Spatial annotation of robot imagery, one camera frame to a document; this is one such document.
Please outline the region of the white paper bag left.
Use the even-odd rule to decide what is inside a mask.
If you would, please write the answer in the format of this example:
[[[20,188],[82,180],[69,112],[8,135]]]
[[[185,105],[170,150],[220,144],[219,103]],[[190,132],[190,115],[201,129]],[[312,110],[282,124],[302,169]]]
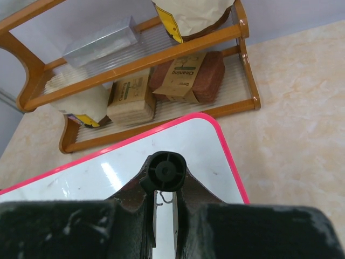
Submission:
[[[99,85],[51,102],[51,105],[79,125],[98,128],[110,121],[107,116],[109,95],[110,91]]]

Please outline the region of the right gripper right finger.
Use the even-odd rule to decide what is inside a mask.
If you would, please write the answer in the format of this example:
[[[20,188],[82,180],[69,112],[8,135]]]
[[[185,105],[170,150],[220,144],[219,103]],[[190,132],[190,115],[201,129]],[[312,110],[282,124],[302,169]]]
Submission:
[[[344,258],[316,208],[227,204],[188,172],[173,182],[177,258]]]

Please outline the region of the brown cleaning pad pack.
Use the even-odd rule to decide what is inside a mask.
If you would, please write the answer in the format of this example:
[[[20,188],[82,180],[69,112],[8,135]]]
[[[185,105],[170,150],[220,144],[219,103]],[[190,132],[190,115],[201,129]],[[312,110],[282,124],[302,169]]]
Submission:
[[[158,65],[148,85],[160,101],[208,104],[215,101],[224,74],[220,51],[197,52]]]

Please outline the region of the pink framed whiteboard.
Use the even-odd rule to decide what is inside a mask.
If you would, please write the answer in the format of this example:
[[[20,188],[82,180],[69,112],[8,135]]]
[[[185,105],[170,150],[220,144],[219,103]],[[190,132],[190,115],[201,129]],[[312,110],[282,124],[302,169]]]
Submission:
[[[159,151],[182,155],[187,162],[187,172],[223,202],[248,203],[246,191],[223,132],[219,124],[207,115],[184,116],[78,160],[112,155],[119,161],[138,161]],[[156,246],[151,258],[177,258],[177,235],[174,228],[176,192],[156,190],[154,193]]]

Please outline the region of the silver foil box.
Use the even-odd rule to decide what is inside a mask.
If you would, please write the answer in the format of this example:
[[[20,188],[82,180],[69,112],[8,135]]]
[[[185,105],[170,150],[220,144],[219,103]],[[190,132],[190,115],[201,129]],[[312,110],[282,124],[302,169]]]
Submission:
[[[132,16],[92,32],[70,43],[63,58],[73,67],[81,67],[95,60],[138,43],[139,33]]]

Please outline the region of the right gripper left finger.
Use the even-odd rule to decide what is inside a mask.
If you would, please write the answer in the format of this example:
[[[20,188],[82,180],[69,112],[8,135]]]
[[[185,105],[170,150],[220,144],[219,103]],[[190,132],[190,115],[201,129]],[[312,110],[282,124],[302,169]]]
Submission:
[[[1,258],[151,258],[155,168],[100,155],[1,191]]]

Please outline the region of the white paper bag right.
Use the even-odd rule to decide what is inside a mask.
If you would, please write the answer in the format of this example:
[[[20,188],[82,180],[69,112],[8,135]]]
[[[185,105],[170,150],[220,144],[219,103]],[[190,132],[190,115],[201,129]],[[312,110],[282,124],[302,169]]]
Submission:
[[[169,37],[184,43],[222,26],[235,1],[155,0],[152,3]]]

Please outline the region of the white paper bag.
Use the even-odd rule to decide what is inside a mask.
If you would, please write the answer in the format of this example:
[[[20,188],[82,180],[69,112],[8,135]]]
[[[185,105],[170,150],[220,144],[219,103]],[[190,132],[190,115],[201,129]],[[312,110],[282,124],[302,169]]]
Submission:
[[[152,3],[169,37],[184,43],[222,26],[235,1],[155,0]]]
[[[109,95],[110,91],[99,85],[51,102],[51,105],[79,125],[98,128],[110,121],[107,116]]]

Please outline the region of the white marker pen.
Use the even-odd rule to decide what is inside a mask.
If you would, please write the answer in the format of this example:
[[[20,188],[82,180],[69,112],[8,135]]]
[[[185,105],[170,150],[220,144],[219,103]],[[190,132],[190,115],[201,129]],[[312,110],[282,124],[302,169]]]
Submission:
[[[143,172],[140,185],[146,194],[176,192],[184,184],[187,162],[179,153],[159,151],[148,157]]]

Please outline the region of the wooden three tier shelf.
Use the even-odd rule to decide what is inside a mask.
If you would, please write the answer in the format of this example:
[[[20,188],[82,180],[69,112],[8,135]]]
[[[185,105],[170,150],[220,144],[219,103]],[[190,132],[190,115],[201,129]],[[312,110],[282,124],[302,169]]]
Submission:
[[[65,118],[59,143],[62,153],[68,154],[119,142],[189,113],[203,112],[219,118],[260,109],[260,96],[245,43],[249,36],[249,26],[241,1],[235,1],[230,8],[229,18],[233,21],[231,25],[183,44],[170,42],[168,36],[163,33],[162,24],[157,17],[149,19],[137,26],[146,40],[143,47],[126,51],[109,62],[103,62],[85,79],[74,84],[61,85],[58,90],[48,93],[46,83],[53,77],[55,69],[66,67],[66,61],[60,58],[48,64],[44,63],[22,44],[11,30],[57,5],[59,1],[35,1],[1,20],[1,48],[13,54],[26,72],[26,82],[16,100],[18,108],[26,113],[64,97],[84,93],[102,83],[112,83],[116,86],[119,81],[140,75],[142,72],[158,72],[163,63],[184,54],[202,51],[229,40],[237,42],[235,46],[221,51],[225,68],[224,79],[214,102],[178,104],[158,101],[151,121],[128,126],[119,126],[107,120],[104,126],[91,129]]]

